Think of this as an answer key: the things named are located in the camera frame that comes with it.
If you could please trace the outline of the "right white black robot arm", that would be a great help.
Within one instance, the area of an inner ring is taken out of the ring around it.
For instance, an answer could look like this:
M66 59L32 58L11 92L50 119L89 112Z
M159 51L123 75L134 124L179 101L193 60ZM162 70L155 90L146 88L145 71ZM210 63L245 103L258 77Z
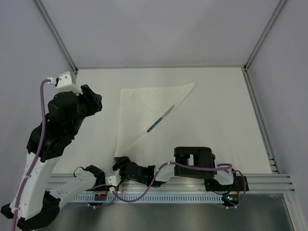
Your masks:
M113 171L119 173L120 181L132 180L146 186L158 188L172 177L200 179L205 190L218 194L247 192L247 177L242 176L232 164L216 163L215 155L208 147L176 147L174 160L142 167L129 157L116 157Z

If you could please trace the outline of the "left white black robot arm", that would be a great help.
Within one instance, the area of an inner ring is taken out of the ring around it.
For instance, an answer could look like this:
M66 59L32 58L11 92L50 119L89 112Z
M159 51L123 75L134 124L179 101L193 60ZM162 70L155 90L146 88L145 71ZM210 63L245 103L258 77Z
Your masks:
M59 188L47 190L55 165L65 148L71 144L86 117L100 112L102 96L88 85L80 93L60 92L48 103L41 93L42 122L29 137L26 167L19 190L11 203L0 212L12 219L15 230L34 231L50 225L60 210L83 191L101 190L105 186L105 173L94 165Z

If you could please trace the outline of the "white cloth napkin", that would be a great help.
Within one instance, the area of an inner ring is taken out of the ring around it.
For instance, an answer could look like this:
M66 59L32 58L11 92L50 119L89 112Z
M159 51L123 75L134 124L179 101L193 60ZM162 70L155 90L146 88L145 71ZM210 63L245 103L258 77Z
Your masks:
M172 105L175 105L173 110L177 108L195 87L196 83L189 83L175 87L121 89L115 157L128 155L149 134L147 129Z

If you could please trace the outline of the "green handled knife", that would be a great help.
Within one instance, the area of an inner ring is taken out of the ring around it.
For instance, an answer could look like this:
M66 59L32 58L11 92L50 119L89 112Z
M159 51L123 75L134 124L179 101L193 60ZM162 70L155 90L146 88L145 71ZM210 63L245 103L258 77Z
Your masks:
M172 105L161 117L159 117L148 129L147 133L150 133L174 108Z

